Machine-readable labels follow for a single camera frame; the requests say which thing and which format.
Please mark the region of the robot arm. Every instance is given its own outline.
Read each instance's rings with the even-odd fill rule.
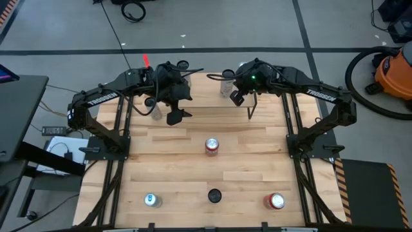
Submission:
[[[277,96],[283,93],[304,93],[318,99],[334,103],[331,114],[310,128],[299,130],[294,147],[307,152],[312,150],[315,139],[336,126],[349,126],[356,122],[356,105],[351,100],[351,93],[342,87],[333,87],[307,77],[302,71],[293,67],[273,66],[254,59],[239,67],[234,75],[222,76],[219,81],[234,79],[230,98],[236,106],[244,101],[248,93],[270,93]]]
[[[164,102],[171,107],[167,114],[168,125],[182,121],[183,117],[190,117],[189,113],[178,108],[179,100],[192,100],[188,82],[182,77],[181,71],[198,72],[199,70],[180,70],[170,62],[160,64],[154,71],[151,67],[130,69],[121,73],[113,82],[99,84],[97,88],[87,92],[81,91],[73,96],[68,105],[68,125],[74,130],[85,129],[102,139],[108,151],[122,152],[122,144],[118,131],[108,130],[97,122],[89,113],[88,108],[99,105],[117,97],[141,96],[146,94],[157,102]],[[149,115],[133,108],[141,115]]]

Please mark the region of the wooden table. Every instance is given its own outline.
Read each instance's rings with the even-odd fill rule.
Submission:
[[[196,93],[192,95],[193,103],[205,104]],[[297,98],[303,125],[311,126],[319,116],[315,99],[306,95]],[[142,108],[143,100],[137,98],[135,104]],[[113,128],[117,102],[100,105],[97,119],[108,128]],[[269,226],[304,225],[295,169],[288,157],[281,99],[259,96],[251,120],[245,109],[227,106],[186,107],[193,117],[175,126],[166,125],[165,117],[154,121],[133,112],[130,156],[122,176],[116,227],[147,227],[150,222],[156,227],[260,227],[262,222]],[[164,116],[169,112],[162,104],[160,108]],[[205,155],[205,140],[210,137],[220,142],[217,157]],[[338,218],[345,220],[332,165],[312,159],[312,167],[319,195]],[[83,221],[100,198],[105,170],[106,162],[99,161],[84,177],[73,224]],[[223,195],[217,204],[207,198],[213,188]],[[149,192],[162,198],[160,208],[145,206],[144,196]],[[284,196],[283,209],[263,206],[263,197],[273,192]],[[314,222],[312,201],[306,195]],[[108,202],[105,222],[111,200]]]

